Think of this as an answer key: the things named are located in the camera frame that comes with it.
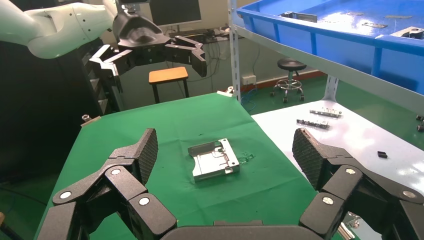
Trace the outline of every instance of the table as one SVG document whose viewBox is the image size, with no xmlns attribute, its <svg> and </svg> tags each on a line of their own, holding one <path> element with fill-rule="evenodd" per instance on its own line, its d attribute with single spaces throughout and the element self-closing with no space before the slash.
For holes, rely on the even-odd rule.
<svg viewBox="0 0 424 240">
<path fill-rule="evenodd" d="M 146 128 L 156 129 L 159 144 L 146 187 L 175 215 L 180 227 L 212 225 L 215 220 L 297 225 L 316 195 L 235 98 L 211 93 L 106 115 L 84 126 L 52 196 L 98 170 L 115 148 L 137 142 Z M 240 172 L 195 183 L 188 147 L 222 138 L 244 162 Z M 134 237 L 113 214 L 91 239 Z"/>
<path fill-rule="evenodd" d="M 321 108 L 341 111 L 342 117 L 332 118 L 309 112 Z M 346 149 L 367 169 L 424 195 L 424 151 L 334 101 L 315 101 L 252 117 L 300 172 L 302 170 L 293 157 L 293 137 L 288 136 L 294 136 L 296 129 L 304 127 L 321 143 Z M 303 126 L 297 124 L 297 119 L 328 121 L 330 127 Z M 388 158 L 379 158 L 377 151 L 386 152 Z M 380 236 L 363 221 L 361 225 L 354 231 L 362 240 L 375 240 Z"/>
</svg>

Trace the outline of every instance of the stool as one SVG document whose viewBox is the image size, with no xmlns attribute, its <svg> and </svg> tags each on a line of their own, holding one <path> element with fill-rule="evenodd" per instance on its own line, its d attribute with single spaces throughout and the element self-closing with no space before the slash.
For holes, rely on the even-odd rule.
<svg viewBox="0 0 424 240">
<path fill-rule="evenodd" d="M 293 72 L 296 72 L 296 75 L 299 77 L 298 71 L 303 70 L 306 68 L 306 65 L 301 63 L 300 61 L 296 61 L 293 58 L 282 58 L 278 60 L 277 66 L 280 69 L 287 70 L 288 71 L 288 79 L 279 80 L 275 84 L 274 88 L 271 92 L 271 97 L 274 97 L 275 95 L 275 89 L 280 88 L 282 90 L 285 90 L 285 96 L 282 99 L 283 103 L 287 103 L 287 94 L 291 90 L 297 90 L 297 93 L 300 94 L 299 100 L 304 101 L 304 91 L 302 90 L 302 83 L 298 80 L 293 79 Z"/>
<path fill-rule="evenodd" d="M 185 67 L 174 67 L 168 68 L 158 71 L 151 71 L 148 74 L 148 83 L 153 88 L 154 101 L 155 103 L 160 103 L 159 101 L 159 93 L 158 93 L 158 84 L 166 84 L 177 81 L 182 81 L 184 83 L 184 91 L 185 97 L 189 97 L 189 87 L 187 86 L 187 79 L 189 78 L 189 74 Z"/>
</svg>

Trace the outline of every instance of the green cloth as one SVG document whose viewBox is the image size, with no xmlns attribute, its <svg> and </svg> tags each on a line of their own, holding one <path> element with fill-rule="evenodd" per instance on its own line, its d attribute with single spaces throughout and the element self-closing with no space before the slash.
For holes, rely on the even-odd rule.
<svg viewBox="0 0 424 240">
<path fill-rule="evenodd" d="M 136 143 L 146 128 L 156 129 L 159 143 L 146 187 L 174 214 L 180 227 L 213 225 L 215 220 L 297 225 L 316 195 L 234 98 L 212 93 L 106 115 L 84 126 L 52 196 L 97 171 L 114 149 Z M 240 160 L 240 172 L 195 183 L 194 160 L 187 148 L 222 138 L 228 139 Z M 90 236 L 92 240 L 135 239 L 116 214 Z"/>
</svg>

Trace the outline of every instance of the wooden seat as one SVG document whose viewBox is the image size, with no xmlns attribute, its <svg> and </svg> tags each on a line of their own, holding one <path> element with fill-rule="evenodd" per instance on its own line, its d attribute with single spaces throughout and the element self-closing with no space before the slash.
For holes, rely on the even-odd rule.
<svg viewBox="0 0 424 240">
<path fill-rule="evenodd" d="M 160 103 L 158 87 L 157 87 L 158 84 L 166 84 L 166 83 L 172 83 L 177 81 L 182 81 L 184 83 L 185 97 L 188 98 L 189 97 L 189 88 L 187 86 L 188 78 L 189 78 L 189 74 L 187 73 L 186 68 L 183 66 L 151 71 L 148 74 L 148 83 L 153 88 L 154 101 L 157 104 Z"/>
</svg>

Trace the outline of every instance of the blue plastic tray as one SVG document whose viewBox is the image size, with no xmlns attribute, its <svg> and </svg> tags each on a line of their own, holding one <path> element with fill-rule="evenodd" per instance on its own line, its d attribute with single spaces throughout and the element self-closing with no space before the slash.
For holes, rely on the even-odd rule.
<svg viewBox="0 0 424 240">
<path fill-rule="evenodd" d="M 318 22 L 284 12 L 314 14 Z M 237 13 L 249 31 L 424 95 L 424 40 L 390 36 L 424 28 L 424 0 L 260 0 Z"/>
</svg>

